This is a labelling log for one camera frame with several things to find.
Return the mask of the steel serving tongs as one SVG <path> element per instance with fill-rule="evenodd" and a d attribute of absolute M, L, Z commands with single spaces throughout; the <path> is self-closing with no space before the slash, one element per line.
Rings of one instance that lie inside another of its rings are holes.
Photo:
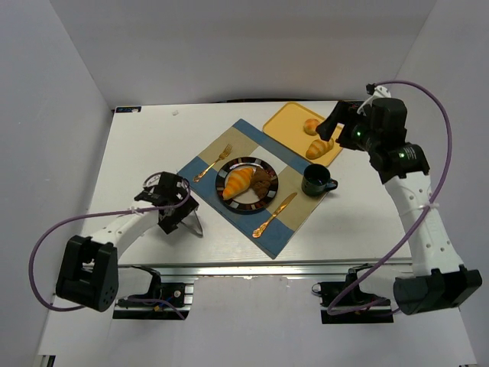
<path fill-rule="evenodd" d="M 184 218 L 180 222 L 180 225 L 198 238 L 202 238 L 204 236 L 203 227 L 199 220 L 196 209 L 193 210 L 186 218 Z"/>

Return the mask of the chocolate croissant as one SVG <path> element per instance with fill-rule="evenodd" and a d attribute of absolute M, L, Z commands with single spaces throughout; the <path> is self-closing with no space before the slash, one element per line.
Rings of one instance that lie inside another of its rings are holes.
<path fill-rule="evenodd" d="M 261 167 L 257 167 L 251 178 L 250 188 L 260 200 L 267 195 L 270 185 L 271 177 L 268 172 Z"/>

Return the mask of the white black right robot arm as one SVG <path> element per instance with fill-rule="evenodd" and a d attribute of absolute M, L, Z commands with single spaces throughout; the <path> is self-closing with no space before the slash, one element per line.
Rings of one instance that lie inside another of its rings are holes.
<path fill-rule="evenodd" d="M 332 316 L 359 311 L 391 300 L 406 315 L 456 308 L 481 285 L 481 274 L 468 270 L 457 254 L 436 207 L 423 149 L 406 140 L 407 109 L 400 99 L 380 97 L 365 103 L 340 101 L 316 131 L 323 140 L 342 125 L 336 143 L 364 151 L 394 202 L 410 247 L 412 273 L 386 266 L 351 269 L 345 287 L 328 305 Z"/>

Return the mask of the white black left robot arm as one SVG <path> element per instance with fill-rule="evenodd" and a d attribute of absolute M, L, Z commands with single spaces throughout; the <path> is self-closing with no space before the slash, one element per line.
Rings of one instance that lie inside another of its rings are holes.
<path fill-rule="evenodd" d="M 108 225 L 68 240 L 55 288 L 58 297 L 99 312 L 109 309 L 118 296 L 121 255 L 149 229 L 158 226 L 169 234 L 196 209 L 186 178 L 169 172 L 157 178 L 128 209 L 110 213 L 115 219 Z"/>

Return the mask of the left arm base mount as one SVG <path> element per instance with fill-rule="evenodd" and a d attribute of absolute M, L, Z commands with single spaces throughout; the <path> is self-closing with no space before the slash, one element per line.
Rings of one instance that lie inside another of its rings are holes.
<path fill-rule="evenodd" d="M 193 302 L 193 280 L 168 269 L 131 266 L 118 270 L 114 320 L 185 320 Z"/>

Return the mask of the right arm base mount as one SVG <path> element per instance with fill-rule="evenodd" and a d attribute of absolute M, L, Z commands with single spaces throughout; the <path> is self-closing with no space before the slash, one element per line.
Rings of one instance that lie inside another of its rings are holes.
<path fill-rule="evenodd" d="M 322 324 L 327 325 L 347 325 L 347 324 L 378 324 L 393 323 L 393 310 L 391 302 L 386 300 L 376 304 L 375 307 L 366 307 L 370 302 L 380 300 L 380 297 L 374 294 L 362 292 L 357 286 L 348 295 L 343 297 L 336 305 L 339 308 L 359 307 L 353 313 L 345 313 L 337 316 L 331 316 L 326 309 L 329 304 L 347 287 L 358 278 L 358 272 L 371 268 L 372 265 L 364 264 L 350 268 L 345 276 L 344 281 L 324 281 L 315 283 L 311 287 L 312 293 L 320 298 L 321 320 Z"/>

